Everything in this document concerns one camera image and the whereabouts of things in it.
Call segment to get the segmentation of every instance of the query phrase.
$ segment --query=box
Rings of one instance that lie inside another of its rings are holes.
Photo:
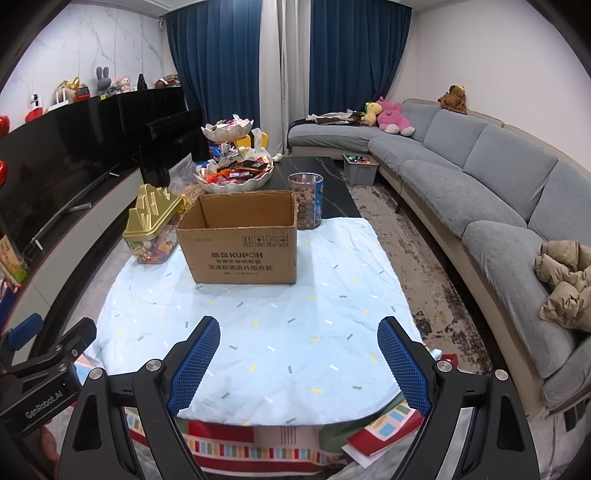
[[[350,160],[351,157],[363,157],[371,160],[371,163],[355,163]],[[345,177],[349,185],[373,185],[375,174],[378,171],[379,164],[371,155],[359,153],[343,153],[345,161]]]
[[[291,192],[201,195],[177,228],[195,282],[295,283],[296,208]]]
[[[129,209],[123,238],[139,263],[164,263],[178,244],[177,224],[183,198],[168,189],[139,186],[135,208]]]

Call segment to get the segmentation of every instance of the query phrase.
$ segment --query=plastic candy container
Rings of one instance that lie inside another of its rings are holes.
[[[324,178],[316,173],[294,173],[287,183],[298,204],[298,230],[312,230],[322,221],[322,190]]]
[[[178,245],[177,224],[183,198],[165,188],[139,187],[135,208],[129,209],[123,238],[140,263],[164,263]]]

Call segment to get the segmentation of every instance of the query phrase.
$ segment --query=beige down jacket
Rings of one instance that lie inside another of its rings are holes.
[[[540,318],[591,332],[591,247],[575,240],[545,242],[535,274],[553,289]]]

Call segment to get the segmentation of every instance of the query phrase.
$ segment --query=sofa cushion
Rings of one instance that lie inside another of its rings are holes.
[[[292,147],[332,147],[350,152],[369,153],[368,143],[372,138],[392,136],[377,127],[302,124],[290,130],[288,142]]]
[[[461,171],[409,160],[400,176],[451,232],[462,237],[476,220],[527,227],[523,218],[482,183]]]
[[[413,138],[422,142],[437,112],[441,111],[439,104],[423,105],[422,103],[404,102],[402,114],[414,127]]]
[[[557,162],[555,155],[515,133],[488,125],[468,156],[464,172],[489,187],[528,222]]]
[[[506,307],[538,373],[548,378],[569,359],[576,339],[571,330],[538,316],[548,299],[534,272],[542,238],[527,228],[474,222],[462,242]]]
[[[591,180],[565,161],[550,173],[529,227],[546,240],[591,245]]]
[[[441,165],[452,170],[462,171],[460,167],[440,157],[428,148],[423,147],[422,143],[414,141],[413,144],[400,140],[389,138],[374,138],[369,141],[369,152],[374,158],[377,158],[390,167],[395,173],[400,171],[400,167],[407,160],[422,160],[428,163]]]
[[[480,118],[440,110],[433,118],[423,144],[463,168],[487,125],[488,122]]]
[[[563,367],[542,388],[544,403],[557,407],[591,383],[591,336],[583,340]]]

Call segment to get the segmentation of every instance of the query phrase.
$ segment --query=yellow stuffed toy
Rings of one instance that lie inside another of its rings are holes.
[[[365,111],[367,113],[361,117],[361,124],[374,127],[378,121],[378,115],[382,113],[382,106],[379,103],[367,102],[365,104]]]

